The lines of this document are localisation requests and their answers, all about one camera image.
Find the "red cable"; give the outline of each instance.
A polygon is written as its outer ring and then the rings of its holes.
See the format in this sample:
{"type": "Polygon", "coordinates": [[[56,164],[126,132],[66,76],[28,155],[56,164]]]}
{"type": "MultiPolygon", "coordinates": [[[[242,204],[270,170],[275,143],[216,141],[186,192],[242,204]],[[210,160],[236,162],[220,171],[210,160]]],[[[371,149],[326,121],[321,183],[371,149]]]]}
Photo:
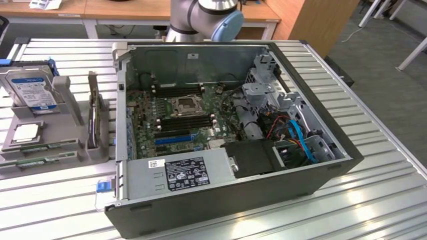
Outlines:
{"type": "Polygon", "coordinates": [[[301,149],[303,149],[303,150],[305,150],[302,143],[301,143],[295,138],[290,138],[290,139],[291,139],[293,141],[295,141],[295,142],[298,143],[298,145],[299,145],[301,149]]]}
{"type": "Polygon", "coordinates": [[[270,136],[271,136],[271,134],[272,134],[272,130],[274,130],[274,128],[275,128],[275,125],[277,125],[277,123],[278,123],[279,118],[286,118],[286,119],[289,119],[290,117],[281,115],[281,116],[278,116],[278,117],[275,118],[275,120],[274,120],[274,122],[272,122],[271,129],[270,129],[268,134],[267,134],[267,139],[270,138],[270,136]]]}

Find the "green circuit board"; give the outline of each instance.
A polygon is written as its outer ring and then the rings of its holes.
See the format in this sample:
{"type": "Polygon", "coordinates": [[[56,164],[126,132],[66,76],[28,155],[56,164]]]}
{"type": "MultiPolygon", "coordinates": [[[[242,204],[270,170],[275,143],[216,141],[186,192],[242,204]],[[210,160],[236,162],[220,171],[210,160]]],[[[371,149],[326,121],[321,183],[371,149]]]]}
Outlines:
{"type": "Polygon", "coordinates": [[[155,134],[160,133],[158,129],[158,119],[174,119],[176,116],[176,109],[174,101],[176,98],[159,98],[150,91],[127,91],[127,109],[128,118],[132,122],[132,134],[135,139],[135,154],[134,159],[144,159],[180,152],[192,152],[208,149],[211,140],[223,139],[224,142],[235,142],[238,137],[246,139],[244,133],[236,133],[231,130],[226,118],[230,119],[235,126],[239,126],[240,120],[236,113],[232,111],[231,100],[224,102],[223,115],[220,114],[220,107],[223,98],[231,90],[216,93],[218,85],[206,85],[202,96],[191,95],[188,97],[198,99],[198,104],[202,109],[200,115],[215,115],[216,123],[212,127],[191,128],[190,134],[192,141],[155,144],[155,134]]]}

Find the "metal table surface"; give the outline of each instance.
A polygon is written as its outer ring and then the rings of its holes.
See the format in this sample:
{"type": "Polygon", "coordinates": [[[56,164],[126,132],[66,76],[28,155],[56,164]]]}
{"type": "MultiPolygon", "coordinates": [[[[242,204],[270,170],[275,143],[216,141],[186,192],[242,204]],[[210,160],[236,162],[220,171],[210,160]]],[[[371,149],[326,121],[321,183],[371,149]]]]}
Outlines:
{"type": "MultiPolygon", "coordinates": [[[[88,96],[88,71],[98,72],[99,89],[110,100],[111,139],[116,117],[112,41],[32,39],[18,56],[23,61],[51,56],[59,73],[71,76],[71,90],[80,101],[88,96]]],[[[427,239],[425,167],[311,47],[298,41],[277,44],[365,155],[363,162],[310,196],[140,239],[427,239]]],[[[14,113],[4,90],[0,96],[2,143],[14,113]]],[[[114,172],[111,160],[0,180],[0,239],[119,239],[104,213],[95,210],[95,184],[114,172]]]]}

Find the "motherboard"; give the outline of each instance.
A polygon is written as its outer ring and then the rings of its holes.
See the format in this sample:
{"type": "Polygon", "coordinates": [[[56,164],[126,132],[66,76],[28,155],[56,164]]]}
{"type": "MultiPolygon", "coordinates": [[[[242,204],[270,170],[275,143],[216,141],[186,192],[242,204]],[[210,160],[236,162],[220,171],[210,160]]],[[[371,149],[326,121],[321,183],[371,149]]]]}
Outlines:
{"type": "Polygon", "coordinates": [[[219,148],[244,140],[236,106],[222,84],[127,91],[128,159],[219,148]]]}

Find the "warning label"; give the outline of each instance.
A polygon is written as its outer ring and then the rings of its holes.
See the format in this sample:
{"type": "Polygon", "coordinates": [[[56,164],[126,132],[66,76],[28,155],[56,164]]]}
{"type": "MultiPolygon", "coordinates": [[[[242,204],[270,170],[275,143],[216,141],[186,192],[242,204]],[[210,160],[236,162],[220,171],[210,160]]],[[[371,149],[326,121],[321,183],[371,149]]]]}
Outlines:
{"type": "Polygon", "coordinates": [[[52,93],[47,90],[47,83],[42,77],[12,79],[16,93],[24,99],[28,107],[48,110],[56,107],[52,93]]]}
{"type": "Polygon", "coordinates": [[[164,163],[167,188],[171,191],[210,184],[210,176],[203,157],[164,163]]]}

